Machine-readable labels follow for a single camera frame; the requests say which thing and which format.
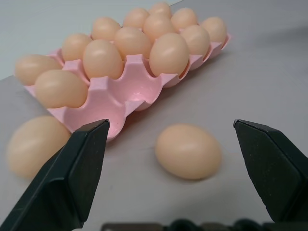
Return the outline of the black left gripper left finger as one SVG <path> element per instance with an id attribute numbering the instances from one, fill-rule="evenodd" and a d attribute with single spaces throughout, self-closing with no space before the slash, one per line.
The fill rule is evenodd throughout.
<path id="1" fill-rule="evenodd" d="M 40 169 L 2 231 L 72 231 L 87 221 L 100 180 L 109 120 L 83 125 Z"/>

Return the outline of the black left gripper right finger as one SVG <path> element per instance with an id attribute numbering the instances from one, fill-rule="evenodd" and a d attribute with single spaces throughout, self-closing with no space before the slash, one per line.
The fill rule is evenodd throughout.
<path id="1" fill-rule="evenodd" d="M 308 158 L 279 130 L 235 120 L 248 175 L 275 222 L 308 220 Z"/>

